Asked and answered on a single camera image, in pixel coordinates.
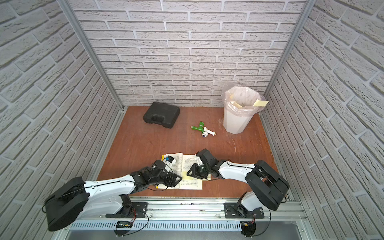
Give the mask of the yellow children's book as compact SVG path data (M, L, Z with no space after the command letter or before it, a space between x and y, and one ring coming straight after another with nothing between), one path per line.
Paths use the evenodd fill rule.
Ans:
M187 176L187 172L190 170L191 166L196 163L196 155L185 155L182 153L177 154L164 154L162 155L162 161L164 156L171 155L175 158L176 162L171 166L167 167L167 170L171 168L173 172L183 178L183 180L177 184L174 188L175 190L202 190L203 181Z

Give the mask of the discarded sticky note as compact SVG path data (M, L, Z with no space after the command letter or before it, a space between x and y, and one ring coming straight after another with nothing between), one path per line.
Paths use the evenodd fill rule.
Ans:
M269 101L266 100L256 100L255 103L253 104L254 107L265 107Z

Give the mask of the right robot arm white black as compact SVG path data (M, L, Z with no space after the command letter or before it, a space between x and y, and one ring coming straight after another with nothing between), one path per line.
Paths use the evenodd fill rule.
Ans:
M236 180L247 183L251 191L246 192L238 201L240 213L250 213L266 207L276 211L290 188L289 183L265 161L255 164L236 164L228 160L217 160L207 149L196 154L198 163L191 166L188 177L207 179Z

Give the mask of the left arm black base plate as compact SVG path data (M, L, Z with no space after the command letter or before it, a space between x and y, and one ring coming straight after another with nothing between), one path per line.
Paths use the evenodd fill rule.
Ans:
M147 202L125 203L117 213L106 214L106 218L145 218L147 207Z

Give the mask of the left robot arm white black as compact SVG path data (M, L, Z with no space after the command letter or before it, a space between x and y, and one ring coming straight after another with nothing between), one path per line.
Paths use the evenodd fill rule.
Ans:
M148 190L150 186L173 188L182 179L161 160L115 179L84 181L82 177L75 177L45 199L42 211L50 232L88 217L135 218L138 211L133 207L130 194Z

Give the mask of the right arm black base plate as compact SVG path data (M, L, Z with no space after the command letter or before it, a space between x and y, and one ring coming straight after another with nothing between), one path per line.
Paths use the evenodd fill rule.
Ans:
M253 211L247 210L239 203L224 203L226 219L264 219L263 208L256 208Z

